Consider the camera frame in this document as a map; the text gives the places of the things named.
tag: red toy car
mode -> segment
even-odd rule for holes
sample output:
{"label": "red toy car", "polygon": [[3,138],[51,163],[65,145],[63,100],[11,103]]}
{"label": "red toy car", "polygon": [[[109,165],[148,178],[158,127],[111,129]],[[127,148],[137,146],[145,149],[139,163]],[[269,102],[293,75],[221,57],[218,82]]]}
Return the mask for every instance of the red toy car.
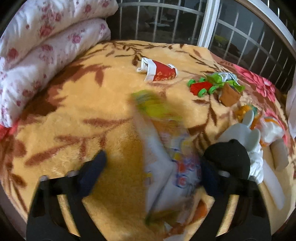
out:
{"label": "red toy car", "polygon": [[187,85],[190,87],[190,92],[198,97],[203,97],[206,93],[213,94],[218,88],[218,86],[213,85],[204,78],[201,78],[198,83],[191,79]]}

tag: yellow and white package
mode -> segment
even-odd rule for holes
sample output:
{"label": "yellow and white package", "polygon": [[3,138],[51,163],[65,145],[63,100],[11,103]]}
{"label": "yellow and white package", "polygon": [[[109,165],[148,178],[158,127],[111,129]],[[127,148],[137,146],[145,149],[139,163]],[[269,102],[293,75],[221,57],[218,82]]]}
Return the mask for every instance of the yellow and white package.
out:
{"label": "yellow and white package", "polygon": [[132,94],[132,102],[135,126],[144,149],[146,222],[178,210],[189,216],[194,212],[193,206],[184,212],[184,204],[193,199],[201,181],[201,169],[182,118],[152,91]]}

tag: white rabbit ear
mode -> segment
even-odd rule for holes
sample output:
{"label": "white rabbit ear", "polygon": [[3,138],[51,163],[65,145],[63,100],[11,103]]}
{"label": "white rabbit ear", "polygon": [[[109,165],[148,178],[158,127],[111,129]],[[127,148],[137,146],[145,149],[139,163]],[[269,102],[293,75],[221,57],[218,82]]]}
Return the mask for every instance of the white rabbit ear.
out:
{"label": "white rabbit ear", "polygon": [[260,141],[260,131],[258,129],[254,129],[251,131],[248,137],[246,137],[246,142],[244,147],[246,148],[247,152],[253,151]]}
{"label": "white rabbit ear", "polygon": [[254,120],[254,111],[249,110],[245,115],[244,119],[242,120],[242,123],[246,125],[247,127],[250,127],[252,122]]}

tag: toy wheel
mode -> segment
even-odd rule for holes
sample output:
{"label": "toy wheel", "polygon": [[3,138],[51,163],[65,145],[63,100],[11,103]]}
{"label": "toy wheel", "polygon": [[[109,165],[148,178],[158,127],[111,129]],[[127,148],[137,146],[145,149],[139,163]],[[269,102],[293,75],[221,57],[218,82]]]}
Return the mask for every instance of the toy wheel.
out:
{"label": "toy wheel", "polygon": [[191,79],[188,81],[187,86],[190,87],[190,85],[195,84],[196,81],[194,79]]}
{"label": "toy wheel", "polygon": [[216,89],[217,89],[216,86],[212,86],[212,87],[209,89],[208,93],[211,95],[211,94],[213,94],[213,93],[216,91]]}
{"label": "toy wheel", "polygon": [[204,77],[201,77],[201,78],[199,79],[198,82],[199,82],[199,83],[201,83],[201,82],[205,82],[205,78],[204,78]]}
{"label": "toy wheel", "polygon": [[199,92],[198,92],[198,97],[203,97],[205,95],[205,93],[207,92],[207,90],[205,88],[201,89]]}

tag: blanket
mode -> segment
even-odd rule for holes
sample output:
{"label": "blanket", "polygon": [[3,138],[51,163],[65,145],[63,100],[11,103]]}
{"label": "blanket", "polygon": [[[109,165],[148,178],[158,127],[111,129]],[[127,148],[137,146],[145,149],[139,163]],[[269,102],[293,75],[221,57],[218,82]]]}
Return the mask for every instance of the blanket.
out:
{"label": "blanket", "polygon": [[[142,57],[173,64],[177,78],[162,82],[144,82],[137,73]],[[194,96],[186,83],[204,74],[233,72],[246,89],[240,101],[225,107],[216,93]],[[64,176],[77,170],[104,149],[108,162],[92,194],[83,200],[90,216],[107,240],[162,240],[160,232],[144,224],[144,172],[142,144],[132,122],[128,102],[131,93],[150,89],[158,92],[183,117],[194,137],[197,149],[204,151],[230,125],[240,106],[253,104],[274,116],[285,128],[284,141],[289,149],[289,165],[276,172],[286,202],[278,210],[264,185],[260,184],[268,209],[271,230],[278,230],[295,207],[295,142],[287,130],[287,121],[274,85],[235,64],[221,60],[206,48],[184,44],[157,44],[143,41],[104,42],[88,50],[63,69],[25,108],[19,121],[0,142],[0,179],[9,199],[27,220],[30,202],[38,179]],[[274,170],[269,148],[264,158]],[[77,234],[60,197],[67,225]],[[210,208],[213,199],[203,195]],[[219,234],[228,230],[237,196]],[[202,220],[188,227],[189,240]]]}

